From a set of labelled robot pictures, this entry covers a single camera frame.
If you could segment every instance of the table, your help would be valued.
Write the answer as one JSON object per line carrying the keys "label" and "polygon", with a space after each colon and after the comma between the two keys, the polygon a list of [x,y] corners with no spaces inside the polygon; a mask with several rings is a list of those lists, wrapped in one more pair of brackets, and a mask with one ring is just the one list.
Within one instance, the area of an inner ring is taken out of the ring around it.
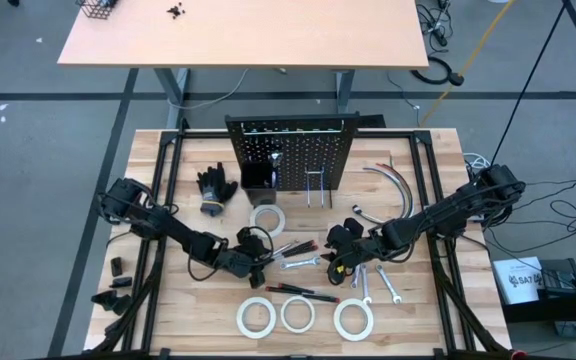
{"label": "table", "polygon": [[[355,69],[428,66],[414,0],[182,3],[175,20],[166,13],[178,5],[172,0],[120,0],[106,20],[80,12],[58,63],[153,67],[174,105],[190,67],[338,69],[340,113]],[[182,69],[175,77],[170,67]]]}
{"label": "table", "polygon": [[[156,162],[159,138],[162,130],[139,130],[136,132],[128,160],[126,177],[151,185]],[[455,129],[431,130],[433,146],[438,163],[443,192],[447,196],[457,187],[466,183],[468,177],[464,168],[462,151]],[[355,139],[346,163],[344,175],[337,192],[333,192],[333,208],[306,205],[303,192],[278,193],[277,205],[286,214],[286,228],[275,238],[276,246],[293,239],[302,241],[315,239],[324,253],[328,229],[343,223],[346,217],[353,216],[351,206],[359,204],[370,214],[388,218],[401,211],[401,198],[394,185],[385,177],[362,170],[375,162],[388,162],[392,156],[395,168],[406,178],[415,198],[416,211],[419,211],[414,169],[410,147],[403,139]],[[229,139],[185,139],[182,143],[181,164],[176,182],[174,203],[179,206],[176,217],[190,228],[210,231],[219,236],[235,239],[236,232],[248,225],[252,206],[243,191],[238,190],[228,203],[223,216],[211,218],[200,213],[201,196],[195,183],[198,171],[224,162],[228,179],[239,178],[239,167]],[[423,163],[424,172],[428,167]],[[430,179],[425,176],[426,187],[431,189]],[[366,227],[370,225],[358,219]],[[127,231],[127,227],[116,226],[111,236]],[[467,228],[467,236],[483,241],[481,229],[473,224]],[[99,292],[107,290],[112,282],[110,259],[121,256],[128,275],[134,273],[140,240],[128,235],[114,241],[108,248],[103,272],[99,282]],[[150,250],[151,263],[155,244]],[[500,300],[493,278],[491,263],[482,247],[470,242],[459,242],[457,256],[461,277],[468,304],[483,325],[502,345],[510,348],[508,330],[504,321]],[[235,324],[235,314],[239,305],[252,296],[268,298],[279,311],[288,295],[267,293],[261,289],[250,289],[247,279],[217,272],[208,281],[195,282],[186,270],[186,255],[181,246],[167,242],[164,273],[159,292],[156,323],[153,332],[151,351],[158,353],[162,347],[173,354],[194,355],[431,355],[432,349],[444,347],[444,337],[437,307],[437,295],[429,263],[428,245],[425,239],[417,242],[412,258],[405,264],[381,263],[394,286],[404,299],[404,303],[393,305],[385,284],[374,271],[377,263],[368,264],[370,293],[374,300],[371,305],[375,315],[375,327],[364,341],[348,342],[336,332],[332,315],[335,304],[314,302],[316,321],[307,333],[288,332],[278,321],[273,333],[267,338],[252,340],[241,335]],[[297,286],[320,290],[343,299],[361,297],[360,289],[351,289],[349,281],[334,287],[328,283],[323,262],[316,268],[301,268],[281,271],[274,263],[264,271],[266,284],[276,285],[285,282]],[[193,266],[197,276],[205,275],[207,269]],[[453,328],[457,344],[463,348],[463,338],[459,318],[450,305]],[[135,339],[141,339],[146,305],[138,316]],[[307,310],[295,307],[290,312],[289,321],[303,320]],[[263,327],[266,323],[263,312],[254,312],[251,327]],[[344,323],[351,326],[362,322],[359,313],[344,315]],[[86,339],[86,348],[94,347],[104,337],[104,328],[116,319],[112,312],[104,312],[95,305]]]}

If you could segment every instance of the metal table leg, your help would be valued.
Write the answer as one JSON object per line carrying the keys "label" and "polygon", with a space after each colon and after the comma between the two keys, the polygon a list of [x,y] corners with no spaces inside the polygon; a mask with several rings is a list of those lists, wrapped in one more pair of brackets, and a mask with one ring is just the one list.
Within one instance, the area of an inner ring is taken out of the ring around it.
{"label": "metal table leg", "polygon": [[[188,77],[190,76],[190,69],[179,69],[177,77],[173,74],[172,69],[169,68],[155,68],[154,70],[170,103],[181,106],[184,101],[184,92],[186,91],[186,84],[188,83]],[[178,119],[183,117],[181,115],[183,115],[182,109],[171,106],[170,111],[168,112],[166,128],[178,129],[180,126]]]}
{"label": "metal table leg", "polygon": [[348,99],[352,89],[352,80],[355,78],[355,70],[343,70],[337,72],[337,113],[348,112]]}

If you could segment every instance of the yellow cable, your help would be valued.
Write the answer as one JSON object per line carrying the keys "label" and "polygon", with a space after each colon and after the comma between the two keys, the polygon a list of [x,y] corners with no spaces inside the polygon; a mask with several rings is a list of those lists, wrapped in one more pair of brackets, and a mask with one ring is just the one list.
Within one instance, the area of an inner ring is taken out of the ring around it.
{"label": "yellow cable", "polygon": [[[493,20],[492,24],[490,24],[490,27],[488,27],[488,30],[486,30],[486,32],[484,33],[484,36],[479,41],[479,46],[477,46],[477,48],[472,53],[472,55],[470,55],[470,59],[468,59],[468,62],[466,62],[466,65],[464,65],[464,67],[459,72],[459,76],[463,76],[466,73],[466,71],[468,71],[468,68],[470,67],[470,65],[472,65],[473,61],[475,61],[475,58],[477,57],[477,55],[479,55],[481,48],[484,47],[486,40],[488,40],[488,37],[490,36],[490,34],[492,34],[492,31],[495,29],[495,26],[497,26],[497,23],[499,22],[499,20],[501,20],[501,18],[504,17],[504,15],[506,14],[506,11],[508,11],[508,9],[510,9],[510,7],[512,6],[512,4],[515,3],[515,1],[516,0],[510,0],[506,4],[506,6],[504,6],[504,8],[501,9],[499,14],[497,14],[497,17],[495,18],[495,20]],[[439,103],[441,103],[441,101],[448,95],[448,93],[450,93],[450,91],[453,88],[454,88],[454,85],[450,84],[448,89],[446,91],[444,91],[443,94],[441,94],[439,99],[435,100],[435,102],[432,104],[432,108],[430,108],[430,111],[428,111],[428,113],[426,113],[426,115],[424,115],[424,119],[421,121],[421,124],[419,126],[424,127],[426,125],[426,121],[428,121],[428,118],[430,117],[430,115],[432,115],[437,110],[437,108],[439,107]]]}

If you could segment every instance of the black basket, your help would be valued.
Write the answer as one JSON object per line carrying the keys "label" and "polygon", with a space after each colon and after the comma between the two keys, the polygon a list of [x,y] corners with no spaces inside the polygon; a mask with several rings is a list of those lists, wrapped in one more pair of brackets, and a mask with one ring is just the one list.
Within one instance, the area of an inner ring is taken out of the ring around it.
{"label": "black basket", "polygon": [[107,19],[117,0],[75,0],[75,4],[91,19]]}

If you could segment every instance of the open-end wrench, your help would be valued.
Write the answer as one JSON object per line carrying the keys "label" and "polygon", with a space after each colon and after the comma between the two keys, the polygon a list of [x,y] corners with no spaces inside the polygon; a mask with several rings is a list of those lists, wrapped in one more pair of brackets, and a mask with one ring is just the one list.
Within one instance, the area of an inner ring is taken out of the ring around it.
{"label": "open-end wrench", "polygon": [[388,279],[388,276],[386,275],[384,268],[381,265],[377,265],[376,269],[377,269],[377,272],[379,272],[379,275],[381,275],[381,278],[386,283],[388,290],[390,290],[390,293],[392,294],[392,302],[395,304],[401,304],[401,301],[402,301],[401,296],[399,296],[399,294],[397,294],[397,291],[395,290],[395,288],[390,283],[390,279]]}
{"label": "open-end wrench", "polygon": [[301,267],[304,265],[319,265],[320,262],[321,262],[321,258],[319,256],[315,256],[314,258],[309,259],[309,260],[282,262],[279,267],[281,268],[281,270],[286,270],[286,269],[290,269],[290,268]]}
{"label": "open-end wrench", "polygon": [[359,282],[359,272],[361,271],[361,265],[355,266],[355,272],[352,274],[352,282],[350,283],[350,287],[352,289],[357,288],[357,283]]}
{"label": "open-end wrench", "polygon": [[372,302],[372,298],[368,295],[368,275],[366,275],[366,264],[361,264],[361,282],[364,286],[364,304],[368,305]]}

